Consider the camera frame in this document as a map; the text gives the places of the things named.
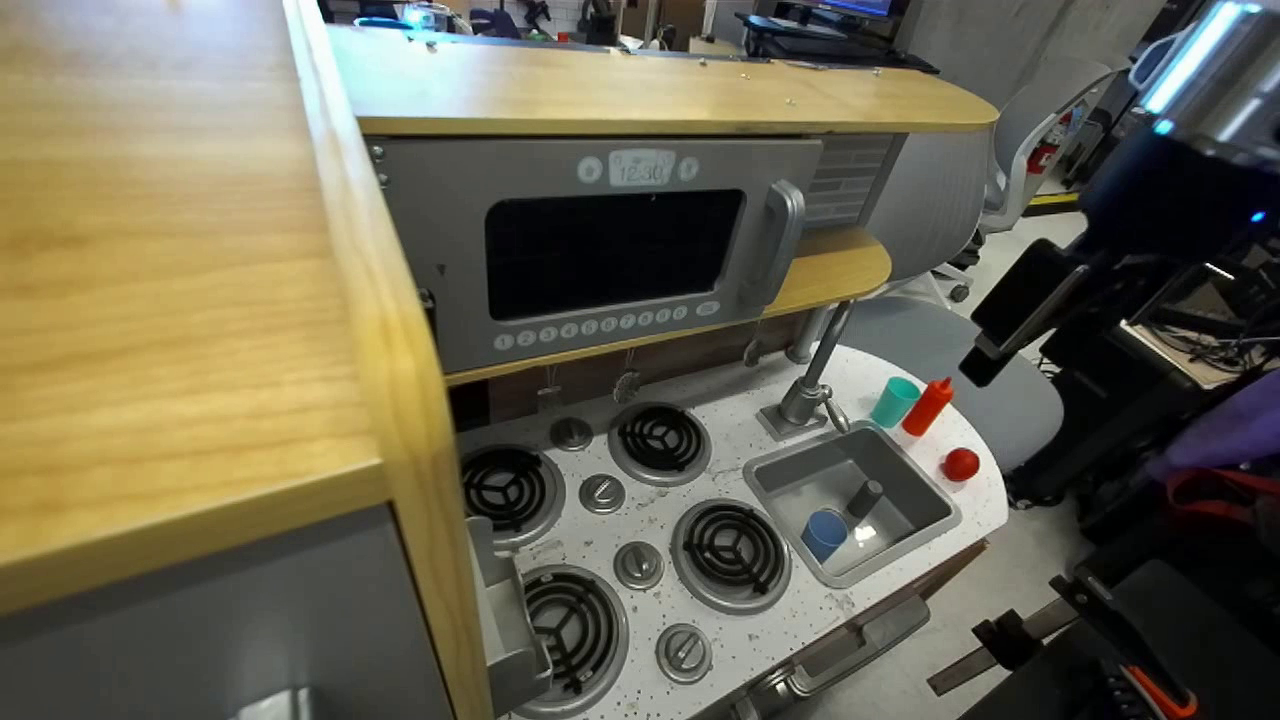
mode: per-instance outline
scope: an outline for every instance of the burner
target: burner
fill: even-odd
[[[629,655],[622,610],[611,590],[578,569],[536,569],[522,581],[536,641],[550,655],[550,689],[528,701],[528,715],[576,715],[590,710]]]
[[[611,462],[645,486],[682,486],[713,462],[709,434],[681,408],[629,411],[609,434]]]
[[[791,557],[743,505],[689,509],[672,543],[689,593],[723,611],[762,611],[791,581]]]
[[[546,534],[564,509],[550,462],[522,447],[488,447],[465,462],[465,502],[492,522],[492,541],[517,548]]]

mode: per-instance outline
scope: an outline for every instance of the microwave window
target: microwave window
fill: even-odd
[[[496,322],[709,292],[743,194],[503,200],[483,219]]]

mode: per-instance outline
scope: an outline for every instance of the kitchen range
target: kitchen range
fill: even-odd
[[[868,415],[888,371],[835,350],[838,411]],[[838,553],[816,565],[787,518],[796,493],[775,496],[753,472],[838,437],[766,437],[755,411],[791,377],[796,365],[775,357],[458,437],[467,512],[492,523],[492,548],[476,553],[512,557],[546,653],[544,689],[517,715],[695,715],[1005,523],[1000,472],[946,408],[924,439],[885,437],[916,472],[941,469],[955,445],[980,453],[969,486],[920,472],[946,505],[945,523],[916,537],[859,523],[838,548],[859,557],[854,573],[820,573],[838,569]]]

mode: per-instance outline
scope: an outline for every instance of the gray cabinet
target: gray cabinet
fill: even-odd
[[[3,720],[452,715],[385,509],[0,619]]]

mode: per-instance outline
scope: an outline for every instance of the control panel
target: control panel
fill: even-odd
[[[672,147],[615,147],[604,156],[578,156],[576,182],[578,183],[609,183],[609,188],[665,188],[665,183],[693,183],[698,178],[695,156],[675,156]]]
[[[657,329],[681,329],[681,326],[703,326],[718,316],[718,299],[698,303],[658,303],[658,307],[635,307],[635,311],[600,311],[582,322],[538,322],[528,329],[503,329],[492,338],[496,354],[546,354],[546,350],[570,350],[590,340],[618,340],[618,338],[645,338]]]

